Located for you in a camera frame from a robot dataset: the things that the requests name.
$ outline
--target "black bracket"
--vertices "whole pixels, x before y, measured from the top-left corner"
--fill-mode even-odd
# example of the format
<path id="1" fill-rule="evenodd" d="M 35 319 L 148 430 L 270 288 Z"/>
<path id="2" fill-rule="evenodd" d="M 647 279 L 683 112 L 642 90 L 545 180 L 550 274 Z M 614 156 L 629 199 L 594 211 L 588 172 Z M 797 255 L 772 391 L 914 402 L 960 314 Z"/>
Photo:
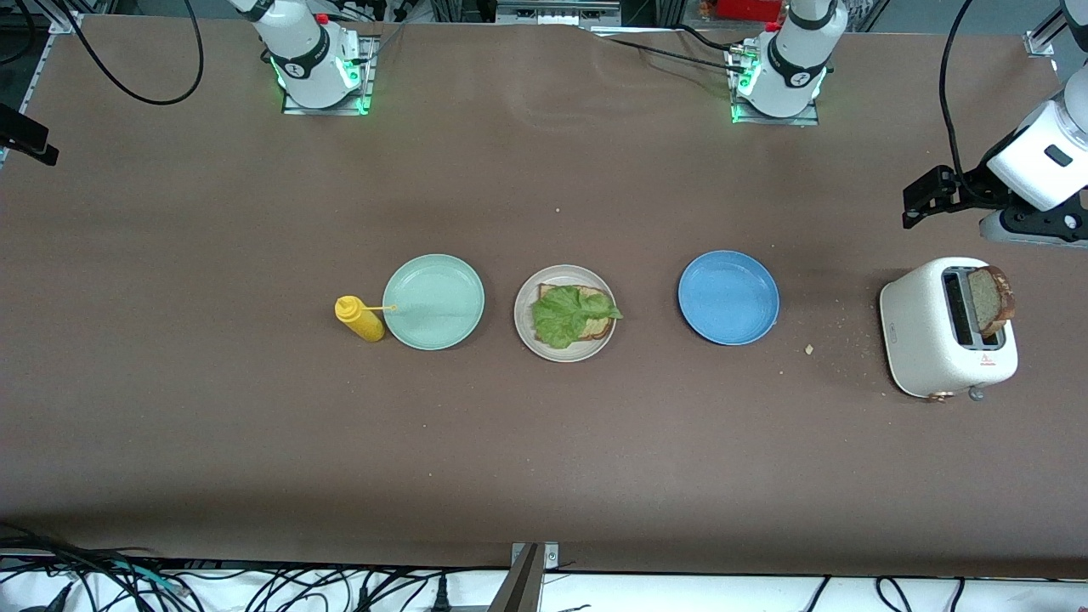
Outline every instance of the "black bracket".
<path id="1" fill-rule="evenodd" d="M 48 137 L 48 127 L 7 105 L 0 105 L 0 146 L 26 154 L 46 166 L 57 166 L 60 151 L 46 143 Z"/>
<path id="2" fill-rule="evenodd" d="M 1039 210 L 1013 193 L 985 162 L 965 172 L 964 182 L 969 189 L 956 180 L 955 171 L 938 166 L 911 183 L 903 189 L 903 229 L 910 230 L 931 215 L 977 208 L 1000 210 L 1001 225 L 1013 234 L 1056 237 L 1067 243 L 1088 240 L 1088 211 L 1080 206 L 1080 194 L 1050 210 Z"/>

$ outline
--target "toast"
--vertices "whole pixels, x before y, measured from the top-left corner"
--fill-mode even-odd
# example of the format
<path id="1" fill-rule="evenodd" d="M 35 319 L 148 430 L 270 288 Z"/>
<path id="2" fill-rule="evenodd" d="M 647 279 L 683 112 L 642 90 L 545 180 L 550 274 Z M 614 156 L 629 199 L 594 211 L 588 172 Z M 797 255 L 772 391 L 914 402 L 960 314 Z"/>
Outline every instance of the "toast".
<path id="1" fill-rule="evenodd" d="M 1016 314 L 1016 301 L 1009 279 L 1000 268 L 986 266 L 967 274 L 975 319 L 982 338 L 990 338 Z"/>
<path id="2" fill-rule="evenodd" d="M 552 291 L 553 289 L 555 289 L 557 286 L 559 286 L 559 285 L 554 285 L 554 284 L 541 284 L 541 285 L 537 285 L 536 286 L 536 299 L 540 299 L 541 297 L 544 297 L 544 295 L 546 295 L 547 292 Z M 601 291 L 599 289 L 594 289 L 592 286 L 585 286 L 585 285 L 581 285 L 581 284 L 580 285 L 574 285 L 574 286 L 578 287 L 578 291 L 582 292 L 582 295 L 593 295 L 595 293 L 607 295 L 607 294 L 605 294 L 605 292 Z M 589 321 L 585 322 L 585 328 L 582 329 L 582 334 L 578 336 L 578 340 L 580 340 L 580 341 L 581 340 L 601 340 L 605 335 L 608 335 L 608 331 L 611 329 L 614 320 L 615 319 L 610 319 L 610 318 L 607 318 L 607 319 L 590 319 Z M 541 336 L 537 335 L 536 340 L 540 340 L 540 339 L 541 339 Z"/>

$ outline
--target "mustard bottle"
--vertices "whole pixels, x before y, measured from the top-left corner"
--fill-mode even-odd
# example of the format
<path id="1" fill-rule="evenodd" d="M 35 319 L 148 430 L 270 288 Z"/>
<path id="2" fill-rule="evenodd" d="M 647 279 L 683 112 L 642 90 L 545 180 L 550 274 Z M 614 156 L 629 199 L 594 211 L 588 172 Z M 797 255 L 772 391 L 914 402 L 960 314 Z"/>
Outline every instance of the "mustard bottle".
<path id="1" fill-rule="evenodd" d="M 367 342 L 378 342 L 385 335 L 385 326 L 366 304 L 354 295 L 336 301 L 336 318 Z"/>

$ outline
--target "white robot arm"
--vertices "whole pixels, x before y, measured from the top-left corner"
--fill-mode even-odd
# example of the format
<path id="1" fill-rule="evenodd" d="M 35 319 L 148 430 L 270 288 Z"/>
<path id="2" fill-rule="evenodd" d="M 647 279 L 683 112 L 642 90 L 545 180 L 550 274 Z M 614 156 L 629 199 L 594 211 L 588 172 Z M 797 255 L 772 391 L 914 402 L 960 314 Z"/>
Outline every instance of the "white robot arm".
<path id="1" fill-rule="evenodd" d="M 310 12 L 306 0 L 228 0 L 260 34 L 280 85 L 299 106 L 323 109 L 359 89 L 359 36 Z"/>
<path id="2" fill-rule="evenodd" d="M 1088 0 L 1063 0 L 1077 42 L 1088 51 Z M 1088 247 L 1088 65 L 1036 107 L 962 176 L 938 166 L 903 189 L 903 228 L 938 212 L 996 210 L 979 225 L 996 241 Z"/>
<path id="3" fill-rule="evenodd" d="M 761 61 L 737 94 L 769 117 L 803 111 L 819 90 L 831 50 L 846 30 L 846 19 L 840 0 L 791 2 L 782 27 L 756 38 Z"/>

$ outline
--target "plate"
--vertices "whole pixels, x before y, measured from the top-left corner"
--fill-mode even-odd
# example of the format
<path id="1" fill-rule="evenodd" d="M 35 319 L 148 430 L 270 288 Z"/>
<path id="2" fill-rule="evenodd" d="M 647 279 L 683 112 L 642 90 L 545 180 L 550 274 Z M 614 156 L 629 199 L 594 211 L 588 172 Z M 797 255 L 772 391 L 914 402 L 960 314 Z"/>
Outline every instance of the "plate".
<path id="1" fill-rule="evenodd" d="M 726 345 L 763 338 L 778 319 L 778 286 L 755 259 L 735 250 L 695 258 L 680 277 L 680 311 L 700 335 Z"/>
<path id="2" fill-rule="evenodd" d="M 518 328 L 518 335 L 521 336 L 521 342 L 524 342 L 530 351 L 551 362 L 571 364 L 589 359 L 604 348 L 605 344 L 608 344 L 611 334 L 616 332 L 616 325 L 619 321 L 613 321 L 608 333 L 601 340 L 578 341 L 566 348 L 553 348 L 536 340 L 536 328 L 533 325 L 533 304 L 536 303 L 536 287 L 541 284 L 583 284 L 604 291 L 608 294 L 613 304 L 616 303 L 616 296 L 613 295 L 611 290 L 608 289 L 608 284 L 605 283 L 604 279 L 585 268 L 569 264 L 544 268 L 540 272 L 529 277 L 529 280 L 526 281 L 526 284 L 521 285 L 518 296 L 514 299 L 514 325 Z"/>
<path id="3" fill-rule="evenodd" d="M 412 348 L 448 348 L 472 333 L 483 316 L 483 283 L 453 255 L 423 255 L 405 264 L 385 285 L 385 325 Z"/>

